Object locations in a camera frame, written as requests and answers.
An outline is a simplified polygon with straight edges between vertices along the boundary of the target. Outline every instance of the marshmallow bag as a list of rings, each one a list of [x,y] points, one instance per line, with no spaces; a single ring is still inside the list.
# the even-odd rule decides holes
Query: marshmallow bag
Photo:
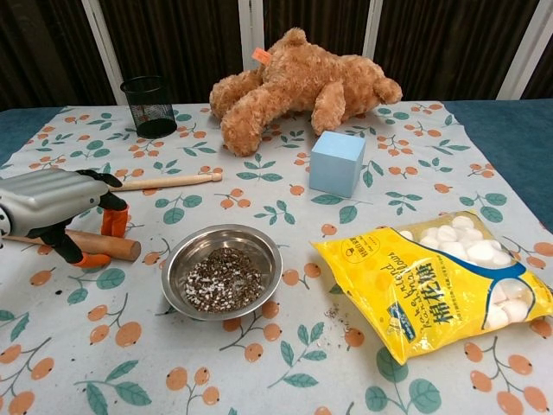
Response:
[[[457,340],[553,314],[553,290],[469,212],[313,246],[402,365]]]

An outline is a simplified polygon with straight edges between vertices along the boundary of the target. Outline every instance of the tablecloth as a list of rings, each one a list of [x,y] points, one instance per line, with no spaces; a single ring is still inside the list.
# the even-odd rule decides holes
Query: tablecloth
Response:
[[[309,244],[471,208],[553,283],[553,237],[442,104],[380,106],[340,127],[366,139],[351,199],[308,188],[315,143],[308,114],[276,120],[259,151],[239,158],[222,147],[204,105],[174,108],[177,132],[145,140],[127,107],[68,107],[2,166],[2,177],[60,167],[123,181],[212,171],[224,179],[125,194],[127,237],[143,245],[134,264],[113,261],[88,273],[47,249],[5,244],[0,411],[355,415],[533,413],[550,405],[550,317],[400,366]],[[97,232],[100,214],[85,212],[71,227]],[[220,223],[269,234],[285,278],[260,310],[198,322],[168,306],[161,267],[188,234]]]

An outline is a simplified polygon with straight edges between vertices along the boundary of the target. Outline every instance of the orange tag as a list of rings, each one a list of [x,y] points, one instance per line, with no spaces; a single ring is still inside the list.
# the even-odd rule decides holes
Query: orange tag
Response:
[[[256,61],[263,63],[265,66],[269,65],[270,53],[262,50],[261,48],[256,48],[251,57]]]

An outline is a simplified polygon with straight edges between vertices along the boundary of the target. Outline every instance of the black mesh pencil cup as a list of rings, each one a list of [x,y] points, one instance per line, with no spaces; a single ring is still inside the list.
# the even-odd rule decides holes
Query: black mesh pencil cup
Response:
[[[160,138],[176,130],[173,107],[169,103],[167,87],[161,76],[139,76],[121,84],[129,102],[137,135]]]

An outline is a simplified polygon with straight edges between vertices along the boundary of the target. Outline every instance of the blue foam block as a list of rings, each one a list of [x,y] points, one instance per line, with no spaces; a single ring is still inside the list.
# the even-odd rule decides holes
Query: blue foam block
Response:
[[[311,151],[309,187],[352,197],[359,181],[365,139],[325,131]]]

